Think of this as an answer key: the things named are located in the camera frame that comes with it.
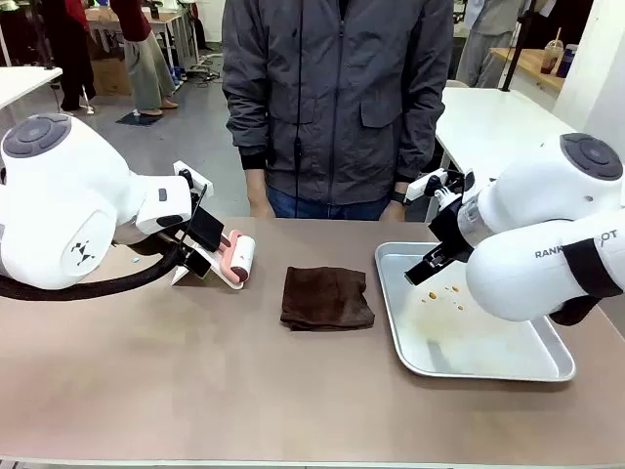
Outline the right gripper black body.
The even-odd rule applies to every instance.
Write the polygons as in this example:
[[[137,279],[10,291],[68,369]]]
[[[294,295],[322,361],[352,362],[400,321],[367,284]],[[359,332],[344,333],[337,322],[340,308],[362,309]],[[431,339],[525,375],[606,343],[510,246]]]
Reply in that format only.
[[[428,254],[431,260],[468,260],[473,253],[474,248],[460,230],[458,215],[461,207],[462,196],[457,195],[448,205],[440,208],[430,223],[429,229],[439,241],[438,246]]]

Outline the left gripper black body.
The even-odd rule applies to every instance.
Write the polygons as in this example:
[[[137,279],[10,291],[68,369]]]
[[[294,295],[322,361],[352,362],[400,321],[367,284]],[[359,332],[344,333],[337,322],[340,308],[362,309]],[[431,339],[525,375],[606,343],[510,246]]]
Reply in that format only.
[[[176,254],[176,262],[184,263],[195,251],[192,246],[186,244],[181,238],[167,232],[151,234],[146,238],[146,256],[166,256],[171,252]]]

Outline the person's right hand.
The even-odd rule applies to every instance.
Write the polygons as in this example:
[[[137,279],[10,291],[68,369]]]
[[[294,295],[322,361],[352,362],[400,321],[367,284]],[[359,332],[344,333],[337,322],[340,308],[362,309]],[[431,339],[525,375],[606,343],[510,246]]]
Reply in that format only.
[[[250,216],[259,219],[275,217],[267,196],[265,171],[262,169],[245,170],[245,182],[250,208]]]

